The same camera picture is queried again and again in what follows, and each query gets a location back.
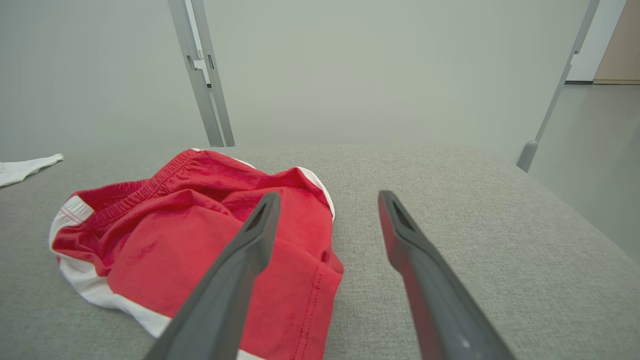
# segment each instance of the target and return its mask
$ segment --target gray floor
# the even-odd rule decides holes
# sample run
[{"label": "gray floor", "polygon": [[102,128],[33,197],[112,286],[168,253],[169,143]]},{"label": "gray floor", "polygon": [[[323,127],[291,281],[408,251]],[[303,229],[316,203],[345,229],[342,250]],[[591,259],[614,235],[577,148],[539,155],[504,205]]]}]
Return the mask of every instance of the gray floor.
[{"label": "gray floor", "polygon": [[565,85],[529,173],[640,263],[639,85]]}]

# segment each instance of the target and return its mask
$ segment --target red shorts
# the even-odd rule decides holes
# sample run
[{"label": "red shorts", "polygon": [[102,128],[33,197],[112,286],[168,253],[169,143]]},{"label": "red shorts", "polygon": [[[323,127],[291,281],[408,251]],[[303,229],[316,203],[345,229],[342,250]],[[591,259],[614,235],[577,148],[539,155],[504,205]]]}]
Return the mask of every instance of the red shorts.
[{"label": "red shorts", "polygon": [[158,337],[268,192],[280,194],[280,220],[238,358],[321,359],[342,264],[331,249],[331,198],[307,169],[269,175],[187,150],[151,179],[74,193],[49,246],[87,301],[129,313]]}]

